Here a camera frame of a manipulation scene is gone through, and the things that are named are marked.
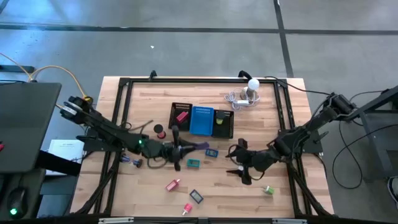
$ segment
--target concrete floor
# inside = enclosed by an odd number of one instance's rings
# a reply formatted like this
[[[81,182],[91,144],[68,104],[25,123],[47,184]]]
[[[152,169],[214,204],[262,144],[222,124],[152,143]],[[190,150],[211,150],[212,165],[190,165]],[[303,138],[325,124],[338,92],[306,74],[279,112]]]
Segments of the concrete floor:
[[[279,2],[286,29],[398,30],[395,0]],[[273,0],[9,0],[0,13],[0,26],[26,24],[278,29]],[[286,39],[294,77],[304,78],[309,90],[335,91],[350,97],[398,84],[396,35],[287,34]],[[156,70],[162,76],[235,77],[245,70],[253,76],[287,76],[279,34],[0,29],[0,43],[0,51],[21,64],[68,68],[87,94],[94,97],[105,75],[149,75]],[[0,58],[0,64],[10,62]],[[0,78],[26,79],[15,73],[1,73]],[[60,70],[42,72],[39,81],[62,83],[58,103],[70,95],[80,95],[73,80]],[[355,102],[361,106],[375,96],[363,95]],[[323,100],[322,95],[308,94],[308,98],[313,110]],[[384,181],[345,190],[333,180],[331,162],[343,147],[337,126],[331,123],[322,129],[330,132],[322,145],[335,213],[398,222],[398,210]],[[48,148],[51,139],[74,139],[82,133],[55,110],[43,149]],[[343,124],[343,134],[350,142],[364,131],[354,124]],[[371,159],[367,140],[352,150],[365,169]],[[354,185],[359,178],[358,168],[347,152],[338,159],[336,172],[346,185]]]

